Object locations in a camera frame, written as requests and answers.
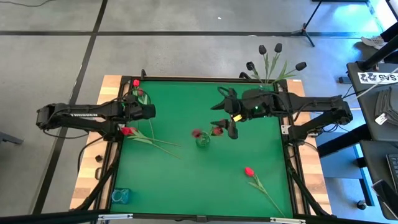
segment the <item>wooden board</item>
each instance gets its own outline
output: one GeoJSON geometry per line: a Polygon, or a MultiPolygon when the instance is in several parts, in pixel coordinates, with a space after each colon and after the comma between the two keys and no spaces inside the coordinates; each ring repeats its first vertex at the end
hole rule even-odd
{"type": "MultiPolygon", "coordinates": [[[[118,96],[120,81],[120,75],[105,75],[97,104],[102,104],[106,101],[116,98],[118,96]]],[[[298,96],[304,96],[304,89],[301,80],[287,80],[287,84],[290,92],[293,92],[298,96]]],[[[309,120],[309,113],[303,112],[300,114],[295,124],[302,124],[309,120]]],[[[99,134],[90,133],[87,143],[98,137],[99,134]]],[[[314,138],[307,138],[306,141],[316,145],[314,138]]],[[[98,183],[98,180],[95,179],[95,170],[102,167],[102,162],[96,162],[95,156],[104,156],[105,149],[106,142],[104,141],[98,141],[96,144],[86,148],[81,161],[80,171],[76,180],[75,191],[72,196],[70,208],[76,208],[79,206],[98,183]]],[[[114,150],[115,146],[113,146],[111,155],[114,154],[114,150]]],[[[309,191],[312,193],[315,200],[322,206],[322,208],[328,213],[331,213],[329,198],[326,191],[325,180],[323,178],[318,152],[312,149],[310,146],[300,146],[300,158],[302,161],[305,185],[308,187],[309,191]]],[[[109,181],[104,187],[103,196],[99,206],[100,208],[105,208],[108,189],[109,181]]],[[[299,213],[303,213],[301,194],[299,193],[300,190],[297,186],[295,186],[295,191],[297,192],[296,197],[299,213]]]]}

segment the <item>shoe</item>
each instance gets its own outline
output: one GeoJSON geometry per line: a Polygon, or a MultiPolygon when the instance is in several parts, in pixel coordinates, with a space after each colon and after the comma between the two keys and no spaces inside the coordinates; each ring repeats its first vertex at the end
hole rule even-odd
{"type": "Polygon", "coordinates": [[[386,44],[383,38],[381,38],[381,36],[372,37],[372,38],[361,37],[361,40],[362,43],[370,47],[374,47],[375,49],[378,50],[380,50],[380,48],[382,48],[386,44]]]}

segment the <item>concrete floor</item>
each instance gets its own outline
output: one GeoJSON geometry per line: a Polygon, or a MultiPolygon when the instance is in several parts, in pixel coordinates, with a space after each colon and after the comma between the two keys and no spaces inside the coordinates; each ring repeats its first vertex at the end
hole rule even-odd
{"type": "MultiPolygon", "coordinates": [[[[109,0],[99,30],[289,32],[299,29],[316,5],[309,0],[109,0]]],[[[376,10],[373,15],[365,3],[323,3],[308,31],[352,32],[353,37],[314,37],[315,48],[304,37],[98,36],[77,103],[96,102],[103,75],[138,75],[142,68],[150,76],[237,77],[245,71],[247,61],[262,67],[259,44],[271,51],[278,42],[284,46],[280,60],[288,60],[291,67],[307,62],[308,67],[297,78],[303,80],[308,96],[343,95],[349,85],[335,80],[345,75],[346,63],[368,58],[375,52],[358,43],[358,36],[363,32],[377,34],[394,22],[392,14],[385,10],[384,0],[372,0],[371,5],[376,10]]],[[[37,8],[0,4],[0,31],[91,31],[100,6],[101,0],[58,0],[37,8]]],[[[89,38],[0,35],[0,130],[25,139],[21,146],[0,144],[0,216],[29,212],[54,141],[35,126],[35,111],[49,103],[68,101],[89,38]]],[[[359,107],[358,102],[350,106],[359,107]]],[[[363,122],[360,116],[359,113],[350,128],[363,122]]],[[[69,130],[68,136],[80,133],[69,130]]],[[[85,138],[65,141],[44,212],[68,209],[76,181],[78,151],[85,143],[85,138]]],[[[328,190],[329,185],[332,192],[337,192],[333,194],[350,194],[348,191],[353,190],[334,187],[336,182],[328,184],[328,190]]],[[[337,209],[351,204],[336,200],[332,203],[333,212],[339,217],[364,219],[363,215],[337,209]]]]}

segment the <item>green table surface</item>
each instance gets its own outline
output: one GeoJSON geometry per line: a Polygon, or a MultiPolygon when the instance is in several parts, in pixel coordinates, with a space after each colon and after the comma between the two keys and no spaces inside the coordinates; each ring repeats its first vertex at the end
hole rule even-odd
{"type": "MultiPolygon", "coordinates": [[[[232,87],[238,97],[257,88],[245,83],[141,82],[156,107],[155,138],[181,145],[154,146],[125,139],[115,187],[131,190],[127,205],[112,204],[111,212],[236,217],[282,217],[272,202],[249,185],[251,167],[286,217],[292,217],[289,186],[277,118],[237,123],[239,138],[211,137],[207,149],[195,144],[193,129],[208,131],[210,121],[228,118],[210,110],[223,97],[217,87],[232,87]]],[[[148,120],[129,124],[151,137],[148,120]]]]}

